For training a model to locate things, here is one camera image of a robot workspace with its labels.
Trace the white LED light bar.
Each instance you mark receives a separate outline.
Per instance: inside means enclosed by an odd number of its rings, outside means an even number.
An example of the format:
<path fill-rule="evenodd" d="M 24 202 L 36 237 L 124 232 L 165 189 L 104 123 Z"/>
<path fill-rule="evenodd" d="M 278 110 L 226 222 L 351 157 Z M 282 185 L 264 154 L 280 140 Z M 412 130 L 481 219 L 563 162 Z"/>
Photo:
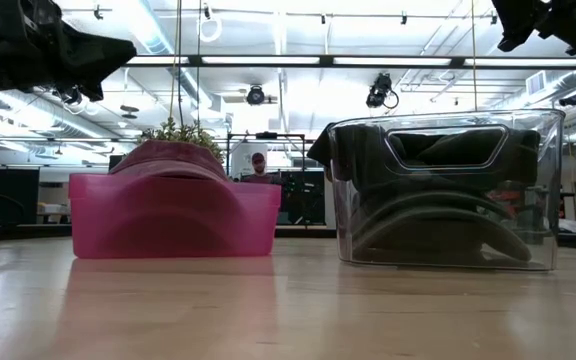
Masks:
<path fill-rule="evenodd" d="M 489 67 L 566 67 L 576 66 L 576 58 L 477 58 L 465 59 L 465 66 L 489 66 Z"/>
<path fill-rule="evenodd" d="M 450 58 L 368 58 L 368 57 L 335 57 L 336 65 L 379 65 L 379 66 L 445 66 L 452 62 Z"/>
<path fill-rule="evenodd" d="M 187 64 L 188 58 L 184 56 L 136 56 L 127 62 L 130 66 L 172 66 L 173 64 Z"/>
<path fill-rule="evenodd" d="M 311 65 L 318 64 L 318 57 L 310 56 L 204 56 L 204 64 L 214 65 Z"/>

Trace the dark baseball cap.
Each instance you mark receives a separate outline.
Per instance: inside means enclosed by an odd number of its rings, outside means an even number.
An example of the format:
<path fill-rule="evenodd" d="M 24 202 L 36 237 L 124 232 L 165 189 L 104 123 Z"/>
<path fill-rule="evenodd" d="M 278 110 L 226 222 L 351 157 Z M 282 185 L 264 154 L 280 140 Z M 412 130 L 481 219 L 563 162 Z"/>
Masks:
<path fill-rule="evenodd" d="M 530 249 L 500 222 L 471 210 L 420 206 L 375 215 L 352 233 L 352 256 L 361 261 L 484 266 L 485 246 L 527 263 Z"/>

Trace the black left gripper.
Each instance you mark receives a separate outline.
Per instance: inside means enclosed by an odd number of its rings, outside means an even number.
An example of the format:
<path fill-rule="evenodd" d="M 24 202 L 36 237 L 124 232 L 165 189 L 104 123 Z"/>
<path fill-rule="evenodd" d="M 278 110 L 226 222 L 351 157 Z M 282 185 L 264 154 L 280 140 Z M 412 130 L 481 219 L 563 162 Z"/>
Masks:
<path fill-rule="evenodd" d="M 129 40 L 62 30 L 61 44 L 0 41 L 0 91 L 47 86 L 103 100 L 102 82 L 137 55 Z"/>

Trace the black overhead frame bar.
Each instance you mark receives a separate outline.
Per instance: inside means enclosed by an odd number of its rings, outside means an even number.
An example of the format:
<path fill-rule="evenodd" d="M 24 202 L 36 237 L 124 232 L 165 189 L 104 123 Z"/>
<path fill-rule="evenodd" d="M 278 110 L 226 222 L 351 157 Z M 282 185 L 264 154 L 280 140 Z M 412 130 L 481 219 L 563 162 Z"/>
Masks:
<path fill-rule="evenodd" d="M 576 66 L 566 66 L 566 67 L 489 67 L 489 66 L 465 66 L 464 60 L 465 59 L 477 59 L 477 57 L 462 57 L 462 56 L 453 56 L 453 57 L 436 57 L 436 56 L 351 56 L 351 55 L 272 55 L 272 56 L 310 56 L 310 57 L 318 57 L 319 63 L 318 64 L 311 64 L 311 65 L 214 65 L 214 64 L 204 64 L 202 62 L 202 58 L 206 55 L 187 55 L 184 57 L 188 58 L 187 64 L 173 64 L 179 65 L 181 67 L 274 67 L 274 68 L 378 68 L 378 69 L 451 69 L 451 70 L 466 70 L 466 69 L 483 69 L 483 70 L 576 70 Z M 368 66 L 360 66 L 360 65 L 336 65 L 333 63 L 335 57 L 368 57 L 368 58 L 450 58 L 452 62 L 449 65 L 445 66 L 379 66 L 379 65 L 368 65 Z M 479 57 L 484 59 L 490 58 L 520 58 L 520 57 Z M 128 67 L 168 67 L 168 66 L 130 66 Z"/>

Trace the clear plastic bin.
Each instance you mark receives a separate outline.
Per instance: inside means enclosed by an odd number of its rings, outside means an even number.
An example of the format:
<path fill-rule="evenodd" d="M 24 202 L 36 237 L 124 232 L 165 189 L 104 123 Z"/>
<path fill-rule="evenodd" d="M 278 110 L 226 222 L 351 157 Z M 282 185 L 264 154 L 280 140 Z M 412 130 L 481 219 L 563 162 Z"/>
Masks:
<path fill-rule="evenodd" d="M 562 125 L 564 115 L 553 109 L 435 113 L 346 120 L 343 125 L 365 124 L 387 131 L 424 135 L 458 134 L 474 128 L 533 130 L 540 135 L 538 175 L 533 185 L 505 181 L 489 190 L 438 182 L 394 182 L 360 191 L 350 181 L 333 177 L 339 256 L 362 264 L 491 268 L 549 271 L 555 267 L 561 192 Z M 527 245 L 532 259 L 515 262 L 485 246 L 484 266 L 428 265 L 361 261 L 352 254 L 352 233 L 375 215 L 420 206 L 471 210 L 500 222 Z"/>

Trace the black background rig frame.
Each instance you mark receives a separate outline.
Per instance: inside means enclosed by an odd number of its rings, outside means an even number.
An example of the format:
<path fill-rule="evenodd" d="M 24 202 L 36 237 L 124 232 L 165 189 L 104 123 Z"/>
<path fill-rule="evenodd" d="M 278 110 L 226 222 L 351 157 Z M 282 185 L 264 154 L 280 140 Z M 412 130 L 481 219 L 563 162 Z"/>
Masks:
<path fill-rule="evenodd" d="M 257 132 L 257 133 L 228 133 L 224 139 L 224 169 L 226 174 L 230 175 L 230 153 L 231 148 L 241 142 L 254 142 L 263 143 L 268 146 L 267 155 L 264 156 L 268 159 L 269 151 L 285 152 L 288 159 L 292 159 L 292 153 L 296 152 L 301 161 L 305 162 L 305 152 L 307 139 L 304 134 L 289 134 L 289 133 L 276 133 L 276 132 Z"/>

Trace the white board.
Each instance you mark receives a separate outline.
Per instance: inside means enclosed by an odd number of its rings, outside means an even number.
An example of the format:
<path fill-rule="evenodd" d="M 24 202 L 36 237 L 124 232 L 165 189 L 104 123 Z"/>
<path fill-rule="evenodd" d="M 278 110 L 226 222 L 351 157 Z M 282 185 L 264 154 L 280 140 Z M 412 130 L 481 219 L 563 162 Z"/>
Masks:
<path fill-rule="evenodd" d="M 255 153 L 267 155 L 268 146 L 263 143 L 241 142 L 231 148 L 230 153 L 230 175 L 233 178 L 254 173 L 252 156 Z"/>

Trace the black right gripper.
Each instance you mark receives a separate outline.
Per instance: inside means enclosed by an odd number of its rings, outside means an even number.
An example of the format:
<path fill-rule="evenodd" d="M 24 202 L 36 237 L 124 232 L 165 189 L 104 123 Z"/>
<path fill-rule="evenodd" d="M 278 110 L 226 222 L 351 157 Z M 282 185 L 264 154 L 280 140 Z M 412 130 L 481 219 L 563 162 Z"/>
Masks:
<path fill-rule="evenodd" d="M 576 0 L 492 0 L 503 27 L 497 48 L 513 51 L 524 44 L 535 29 L 542 39 L 556 37 L 568 45 L 566 54 L 576 54 Z"/>

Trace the green artificial plant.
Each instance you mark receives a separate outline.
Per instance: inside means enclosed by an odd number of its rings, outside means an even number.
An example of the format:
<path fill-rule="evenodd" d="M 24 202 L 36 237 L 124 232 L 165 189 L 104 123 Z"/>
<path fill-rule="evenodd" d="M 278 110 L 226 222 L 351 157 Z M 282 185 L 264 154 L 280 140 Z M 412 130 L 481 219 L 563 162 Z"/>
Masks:
<path fill-rule="evenodd" d="M 139 144 L 149 140 L 190 143 L 208 149 L 219 163 L 224 161 L 223 152 L 215 138 L 198 121 L 190 125 L 177 125 L 174 119 L 169 117 L 159 128 L 144 130 L 138 137 Z"/>

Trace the person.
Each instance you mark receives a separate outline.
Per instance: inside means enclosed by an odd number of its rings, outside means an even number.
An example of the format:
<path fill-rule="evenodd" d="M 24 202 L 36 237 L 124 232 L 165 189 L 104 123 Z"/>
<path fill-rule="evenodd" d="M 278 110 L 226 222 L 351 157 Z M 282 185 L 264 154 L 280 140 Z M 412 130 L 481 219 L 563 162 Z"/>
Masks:
<path fill-rule="evenodd" d="M 266 160 L 262 153 L 254 153 L 251 157 L 253 173 L 242 177 L 245 183 L 281 185 L 282 181 L 278 175 L 266 172 Z"/>

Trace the black partition panel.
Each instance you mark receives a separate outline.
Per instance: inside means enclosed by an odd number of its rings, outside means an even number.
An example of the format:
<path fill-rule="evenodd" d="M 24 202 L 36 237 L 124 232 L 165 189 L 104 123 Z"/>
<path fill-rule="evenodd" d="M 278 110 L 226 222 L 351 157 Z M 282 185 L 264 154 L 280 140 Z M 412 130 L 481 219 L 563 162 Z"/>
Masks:
<path fill-rule="evenodd" d="M 324 225 L 324 173 L 321 171 L 282 172 L 279 225 Z"/>

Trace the black aluminium table frame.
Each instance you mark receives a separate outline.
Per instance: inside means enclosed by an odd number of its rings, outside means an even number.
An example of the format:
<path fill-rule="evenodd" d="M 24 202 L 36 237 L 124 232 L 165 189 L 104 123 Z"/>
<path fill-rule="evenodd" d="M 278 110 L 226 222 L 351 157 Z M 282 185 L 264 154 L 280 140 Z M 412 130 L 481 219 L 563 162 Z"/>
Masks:
<path fill-rule="evenodd" d="M 26 224 L 16 227 L 0 227 L 0 241 L 69 237 L 71 235 L 72 227 L 69 224 Z M 275 236 L 280 238 L 335 238 L 336 231 L 315 227 L 306 229 L 305 227 L 279 226 L 275 230 Z M 576 249 L 576 234 L 561 233 L 558 245 Z"/>

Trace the pink translucent plastic bin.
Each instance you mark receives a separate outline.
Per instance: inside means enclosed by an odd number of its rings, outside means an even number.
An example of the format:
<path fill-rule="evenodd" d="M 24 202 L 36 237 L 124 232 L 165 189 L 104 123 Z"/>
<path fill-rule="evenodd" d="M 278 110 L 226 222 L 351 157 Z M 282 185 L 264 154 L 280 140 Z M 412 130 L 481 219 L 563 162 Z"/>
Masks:
<path fill-rule="evenodd" d="M 105 224 L 104 217 L 112 213 L 120 192 L 139 184 L 162 181 L 168 185 L 180 185 L 188 181 L 218 183 L 228 186 L 242 200 L 244 222 L 238 236 L 240 252 L 233 256 L 212 257 L 265 256 L 270 253 L 281 205 L 282 190 L 278 185 L 171 177 L 74 174 L 69 182 L 74 254 L 82 259 L 126 258 L 111 255 L 102 249 L 98 232 Z"/>

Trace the grey washed baseball cap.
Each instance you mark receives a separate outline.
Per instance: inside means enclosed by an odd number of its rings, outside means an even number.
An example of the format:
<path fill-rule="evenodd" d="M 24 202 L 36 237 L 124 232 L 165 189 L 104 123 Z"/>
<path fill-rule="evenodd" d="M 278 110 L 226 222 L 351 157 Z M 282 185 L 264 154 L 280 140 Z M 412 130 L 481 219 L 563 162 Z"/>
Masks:
<path fill-rule="evenodd" d="M 438 182 L 489 190 L 505 181 L 533 185 L 540 135 L 533 130 L 474 128 L 424 135 L 365 124 L 331 123 L 307 156 L 363 191 L 382 184 Z"/>

